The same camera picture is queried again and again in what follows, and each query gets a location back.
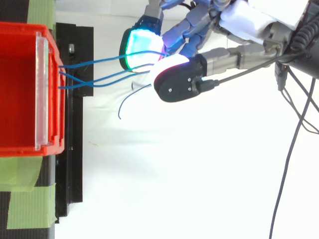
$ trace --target metal bolt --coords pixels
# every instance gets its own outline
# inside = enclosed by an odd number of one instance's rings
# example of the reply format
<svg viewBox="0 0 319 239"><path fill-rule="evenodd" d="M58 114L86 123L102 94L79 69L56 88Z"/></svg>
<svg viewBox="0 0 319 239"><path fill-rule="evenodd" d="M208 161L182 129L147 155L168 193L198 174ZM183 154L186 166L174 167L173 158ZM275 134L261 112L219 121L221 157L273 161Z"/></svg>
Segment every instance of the metal bolt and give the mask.
<svg viewBox="0 0 319 239"><path fill-rule="evenodd" d="M74 44L70 44L70 45L69 45L69 53L70 53L70 54L74 54L74 52L75 52Z"/></svg>

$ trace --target white backdrop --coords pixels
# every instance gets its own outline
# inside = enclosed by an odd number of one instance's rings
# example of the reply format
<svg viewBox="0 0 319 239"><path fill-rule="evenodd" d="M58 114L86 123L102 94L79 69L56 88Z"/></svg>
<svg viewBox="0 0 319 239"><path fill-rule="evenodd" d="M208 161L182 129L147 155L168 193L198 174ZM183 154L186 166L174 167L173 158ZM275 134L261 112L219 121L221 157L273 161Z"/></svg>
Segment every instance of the white backdrop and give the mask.
<svg viewBox="0 0 319 239"><path fill-rule="evenodd" d="M137 19L58 12L57 21L93 26L95 59L102 59L118 55L123 32ZM213 35L206 47L225 46ZM121 70L117 61L96 65L95 79ZM297 76L309 89L310 77ZM268 238L298 122L277 91L274 67L182 103L163 103L143 90L126 101L119 120L131 82L85 99L84 202L56 225L56 238ZM303 92L291 78L287 89L301 111ZM307 119L319 123L312 107ZM319 238L318 143L301 129L273 239Z"/></svg>

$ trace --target white robot part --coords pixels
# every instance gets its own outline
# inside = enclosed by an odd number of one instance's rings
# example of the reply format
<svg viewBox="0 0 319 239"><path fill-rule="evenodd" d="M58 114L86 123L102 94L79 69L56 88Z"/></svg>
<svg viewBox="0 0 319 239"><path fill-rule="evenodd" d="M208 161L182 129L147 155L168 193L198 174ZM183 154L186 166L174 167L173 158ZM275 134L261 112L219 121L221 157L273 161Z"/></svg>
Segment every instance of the white robot part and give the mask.
<svg viewBox="0 0 319 239"><path fill-rule="evenodd" d="M278 21L296 30L307 4L308 0L237 0L223 11L219 24L237 37L263 44L270 23Z"/></svg>
<svg viewBox="0 0 319 239"><path fill-rule="evenodd" d="M262 33L276 19L260 12L244 0L237 0L221 14L219 25L235 36L263 44Z"/></svg>
<svg viewBox="0 0 319 239"><path fill-rule="evenodd" d="M248 0L249 6L296 30L308 0Z"/></svg>

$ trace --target red plastic bin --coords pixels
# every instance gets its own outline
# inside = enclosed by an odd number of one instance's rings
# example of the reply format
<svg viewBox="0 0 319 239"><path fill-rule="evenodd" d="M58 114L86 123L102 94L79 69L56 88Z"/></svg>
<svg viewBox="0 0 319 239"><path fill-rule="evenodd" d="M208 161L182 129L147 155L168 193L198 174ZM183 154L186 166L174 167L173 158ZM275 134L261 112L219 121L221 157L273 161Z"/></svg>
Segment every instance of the red plastic bin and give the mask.
<svg viewBox="0 0 319 239"><path fill-rule="evenodd" d="M0 157L64 150L65 77L44 25L0 22Z"/></svg>

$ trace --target green masking tape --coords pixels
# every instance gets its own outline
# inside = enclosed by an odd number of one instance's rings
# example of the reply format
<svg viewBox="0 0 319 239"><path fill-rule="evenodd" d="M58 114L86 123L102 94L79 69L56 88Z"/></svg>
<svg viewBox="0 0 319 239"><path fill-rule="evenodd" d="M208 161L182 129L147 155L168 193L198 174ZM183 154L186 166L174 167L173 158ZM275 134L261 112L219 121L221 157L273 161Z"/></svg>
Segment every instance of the green masking tape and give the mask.
<svg viewBox="0 0 319 239"><path fill-rule="evenodd" d="M50 228L55 221L55 185L11 193L8 230Z"/></svg>
<svg viewBox="0 0 319 239"><path fill-rule="evenodd" d="M55 0L30 0L27 23L44 24L53 30L55 9Z"/></svg>
<svg viewBox="0 0 319 239"><path fill-rule="evenodd" d="M38 180L42 157L0 158L0 192L30 192Z"/></svg>

